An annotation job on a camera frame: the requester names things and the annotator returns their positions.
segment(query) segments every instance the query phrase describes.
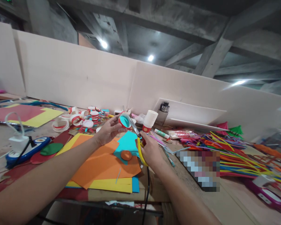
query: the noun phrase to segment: scissors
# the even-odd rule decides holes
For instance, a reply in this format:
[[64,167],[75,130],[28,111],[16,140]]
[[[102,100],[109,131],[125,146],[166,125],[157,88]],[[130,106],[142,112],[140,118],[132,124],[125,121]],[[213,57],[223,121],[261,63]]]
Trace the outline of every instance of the scissors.
[[129,123],[131,124],[131,126],[132,126],[134,132],[136,133],[136,135],[137,135],[137,149],[138,149],[138,154],[140,155],[140,160],[142,161],[142,163],[143,163],[145,166],[148,167],[149,165],[146,163],[146,161],[145,161],[145,159],[144,159],[144,157],[143,157],[143,154],[141,153],[141,147],[144,147],[144,144],[143,144],[143,143],[141,142],[141,140],[140,140],[140,138],[141,138],[140,132],[138,131],[136,125],[135,125],[135,124],[133,123],[133,121],[131,120],[130,116],[128,116],[127,114],[122,114],[121,116],[125,116],[125,117],[128,119],[128,121],[129,121]]

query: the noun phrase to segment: yellow paper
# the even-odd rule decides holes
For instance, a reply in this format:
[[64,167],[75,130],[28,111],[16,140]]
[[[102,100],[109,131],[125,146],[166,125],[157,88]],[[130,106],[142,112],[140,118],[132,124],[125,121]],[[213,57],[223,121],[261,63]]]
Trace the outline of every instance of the yellow paper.
[[[79,187],[77,183],[74,181],[69,181],[66,185],[67,187]],[[118,191],[118,192],[125,192],[125,193],[132,193],[132,178],[121,178],[116,179],[106,179],[106,180],[94,180],[93,183],[89,187],[90,189],[100,189],[100,190],[107,190],[107,191]]]
[[[65,146],[55,155],[60,155],[72,148],[72,146],[75,144],[77,139],[80,136],[92,136],[88,134],[76,134]],[[77,183],[74,181],[69,181],[66,185],[67,187],[79,187]],[[104,180],[94,180],[93,183],[89,187],[90,189],[100,189],[100,190],[108,190],[108,191],[118,191],[118,192],[125,192],[125,193],[132,193],[132,178],[119,178],[117,183],[116,179],[104,179]]]
[[76,134],[67,144],[65,144],[65,146],[55,155],[55,157],[70,150],[80,136],[92,137],[93,135],[81,134],[81,133]]
[[[10,106],[7,106],[7,108],[11,108],[14,106],[17,106],[19,104],[13,104]],[[50,108],[43,108],[41,109],[44,112],[35,116],[34,118],[27,120],[25,122],[22,122],[23,125],[25,126],[30,126],[30,127],[40,127],[41,125],[44,125],[45,123],[49,122],[50,120],[53,120],[54,118],[58,117],[59,115],[63,114],[63,112],[55,110],[55,109],[50,109]],[[11,123],[17,123],[20,124],[18,120],[9,120]]]

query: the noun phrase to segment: forearm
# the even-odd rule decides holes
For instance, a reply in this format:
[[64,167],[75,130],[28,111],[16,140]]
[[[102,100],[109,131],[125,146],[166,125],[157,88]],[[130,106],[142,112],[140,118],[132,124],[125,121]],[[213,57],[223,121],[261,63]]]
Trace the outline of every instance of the forearm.
[[165,161],[155,165],[152,169],[165,186],[181,224],[221,224]]
[[91,138],[41,164],[0,192],[0,222],[19,224],[29,221],[58,195],[99,147],[96,139]]

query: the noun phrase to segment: person's hand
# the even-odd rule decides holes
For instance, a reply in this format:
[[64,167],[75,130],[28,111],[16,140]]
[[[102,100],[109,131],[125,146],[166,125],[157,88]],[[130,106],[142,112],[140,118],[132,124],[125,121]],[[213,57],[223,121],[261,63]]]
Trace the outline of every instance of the person's hand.
[[118,123],[119,116],[120,115],[116,115],[109,119],[94,136],[100,146],[111,142],[117,134],[127,132],[127,130],[122,128],[122,125]]
[[150,167],[155,168],[164,162],[159,150],[158,142],[143,131],[141,131],[140,134],[146,141],[146,145],[143,148],[141,147],[141,153],[146,163]]

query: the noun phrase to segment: orange circle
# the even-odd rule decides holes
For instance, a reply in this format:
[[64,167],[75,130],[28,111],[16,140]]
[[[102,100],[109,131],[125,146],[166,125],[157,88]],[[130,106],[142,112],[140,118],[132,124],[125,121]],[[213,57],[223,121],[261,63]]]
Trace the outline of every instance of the orange circle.
[[122,159],[129,161],[132,158],[132,154],[130,151],[125,150],[121,152],[121,157]]

